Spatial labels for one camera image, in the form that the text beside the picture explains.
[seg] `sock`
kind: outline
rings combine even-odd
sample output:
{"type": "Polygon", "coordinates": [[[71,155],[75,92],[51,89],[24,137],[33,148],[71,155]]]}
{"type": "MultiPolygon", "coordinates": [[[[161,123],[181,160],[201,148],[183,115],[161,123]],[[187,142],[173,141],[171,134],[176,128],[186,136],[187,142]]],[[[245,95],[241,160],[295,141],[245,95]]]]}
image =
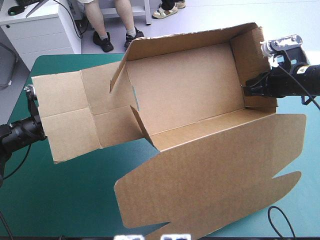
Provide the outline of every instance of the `sock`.
{"type": "Polygon", "coordinates": [[[136,28],[133,27],[132,29],[127,30],[126,34],[128,34],[128,35],[130,35],[130,36],[132,36],[134,38],[137,35],[136,28]]]}
{"type": "Polygon", "coordinates": [[[105,34],[104,36],[100,36],[100,35],[99,35],[99,38],[100,38],[101,40],[105,40],[105,39],[108,38],[108,35],[107,35],[107,34],[105,34]]]}

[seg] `metal bracket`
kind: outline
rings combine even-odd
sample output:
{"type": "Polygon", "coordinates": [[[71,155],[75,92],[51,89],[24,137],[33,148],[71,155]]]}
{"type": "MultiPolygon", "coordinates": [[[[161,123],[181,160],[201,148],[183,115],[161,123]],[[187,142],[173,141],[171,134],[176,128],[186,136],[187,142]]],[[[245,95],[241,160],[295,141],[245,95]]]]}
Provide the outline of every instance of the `metal bracket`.
{"type": "Polygon", "coordinates": [[[301,96],[301,103],[305,106],[307,106],[309,103],[311,103],[312,100],[311,98],[309,98],[307,101],[306,101],[306,97],[305,96],[301,96]]]}

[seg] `black shoe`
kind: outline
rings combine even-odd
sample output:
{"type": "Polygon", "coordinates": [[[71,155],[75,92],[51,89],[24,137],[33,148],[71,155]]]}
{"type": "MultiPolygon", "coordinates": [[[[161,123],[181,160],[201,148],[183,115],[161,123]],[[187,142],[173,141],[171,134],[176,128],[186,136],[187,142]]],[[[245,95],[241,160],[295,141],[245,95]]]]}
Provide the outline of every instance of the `black shoe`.
{"type": "Polygon", "coordinates": [[[144,33],[142,31],[139,31],[136,27],[135,27],[135,37],[129,35],[129,34],[126,34],[125,35],[125,44],[124,44],[124,47],[127,49],[130,45],[130,43],[135,40],[136,38],[141,38],[141,37],[144,37],[144,33]]]}
{"type": "Polygon", "coordinates": [[[99,34],[96,31],[93,33],[94,44],[99,45],[105,53],[110,52],[114,49],[114,46],[112,46],[110,42],[110,33],[107,32],[106,34],[108,35],[108,38],[101,40],[99,34]]]}

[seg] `computer mouse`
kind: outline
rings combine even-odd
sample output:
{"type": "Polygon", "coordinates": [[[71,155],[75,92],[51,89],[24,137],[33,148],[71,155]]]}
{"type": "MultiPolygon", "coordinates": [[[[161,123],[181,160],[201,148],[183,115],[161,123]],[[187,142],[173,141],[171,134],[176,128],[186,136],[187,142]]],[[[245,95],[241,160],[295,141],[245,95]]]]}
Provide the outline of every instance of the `computer mouse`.
{"type": "Polygon", "coordinates": [[[25,11],[25,7],[24,6],[12,6],[9,8],[8,10],[8,14],[10,16],[14,16],[14,15],[17,15],[17,14],[21,14],[25,11]]]}

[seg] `cardboard box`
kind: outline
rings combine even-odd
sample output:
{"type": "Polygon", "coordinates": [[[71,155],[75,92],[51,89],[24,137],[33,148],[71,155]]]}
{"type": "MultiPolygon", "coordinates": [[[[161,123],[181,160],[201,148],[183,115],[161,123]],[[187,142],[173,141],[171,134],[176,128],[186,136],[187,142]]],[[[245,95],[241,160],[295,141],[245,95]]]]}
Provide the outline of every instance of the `cardboard box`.
{"type": "Polygon", "coordinates": [[[160,153],[114,190],[125,226],[169,223],[152,240],[198,239],[276,202],[301,176],[274,177],[301,153],[306,118],[244,97],[270,69],[263,40],[255,23],[145,37],[121,62],[32,78],[54,161],[145,137],[160,153]]]}

